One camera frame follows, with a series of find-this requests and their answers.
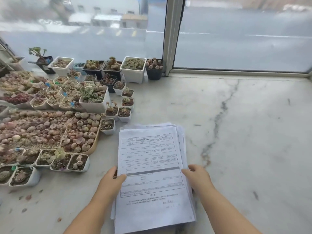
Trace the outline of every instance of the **white building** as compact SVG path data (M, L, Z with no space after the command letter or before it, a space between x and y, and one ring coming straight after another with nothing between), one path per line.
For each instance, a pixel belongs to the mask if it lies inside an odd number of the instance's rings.
M141 0L70 0L75 12L140 15Z

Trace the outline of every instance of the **parking line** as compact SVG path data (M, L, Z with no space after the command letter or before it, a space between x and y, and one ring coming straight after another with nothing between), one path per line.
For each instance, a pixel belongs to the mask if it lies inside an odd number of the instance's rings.
M100 30L99 32L96 33L96 35L104 33L104 30Z
M89 31L89 28L86 28L86 29L84 29L83 31L81 31L80 33L81 33L81 34L84 34L84 33L88 32L88 31Z

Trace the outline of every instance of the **metal window frame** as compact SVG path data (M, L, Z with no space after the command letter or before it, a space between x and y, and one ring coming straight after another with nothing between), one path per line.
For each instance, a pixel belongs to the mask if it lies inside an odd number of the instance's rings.
M239 75L239 76L268 76L268 77L300 77L312 79L312 68L304 72L273 72L249 70L211 70L175 68L174 58L177 49L180 25L183 17L185 0L167 0L166 23L163 41L163 64L166 76L169 74L208 74L208 75Z

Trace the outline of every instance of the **hand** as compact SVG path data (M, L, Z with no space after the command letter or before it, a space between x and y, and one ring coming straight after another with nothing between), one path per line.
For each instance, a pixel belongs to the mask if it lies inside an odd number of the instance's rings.
M95 194L92 197L92 200L98 200L101 202L109 201L110 203L113 202L121 189L122 183L127 178L126 174L122 174L116 179L113 179L116 170L117 167L114 166L103 176L99 182Z
M181 171L189 180L191 187L198 195L205 194L208 190L214 189L209 173L204 167L190 164L189 169L182 169Z

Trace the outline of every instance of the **table grid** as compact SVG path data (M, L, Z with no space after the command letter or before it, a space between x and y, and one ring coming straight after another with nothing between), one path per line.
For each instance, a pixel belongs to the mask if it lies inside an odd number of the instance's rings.
M172 134L121 139L122 172L179 166Z

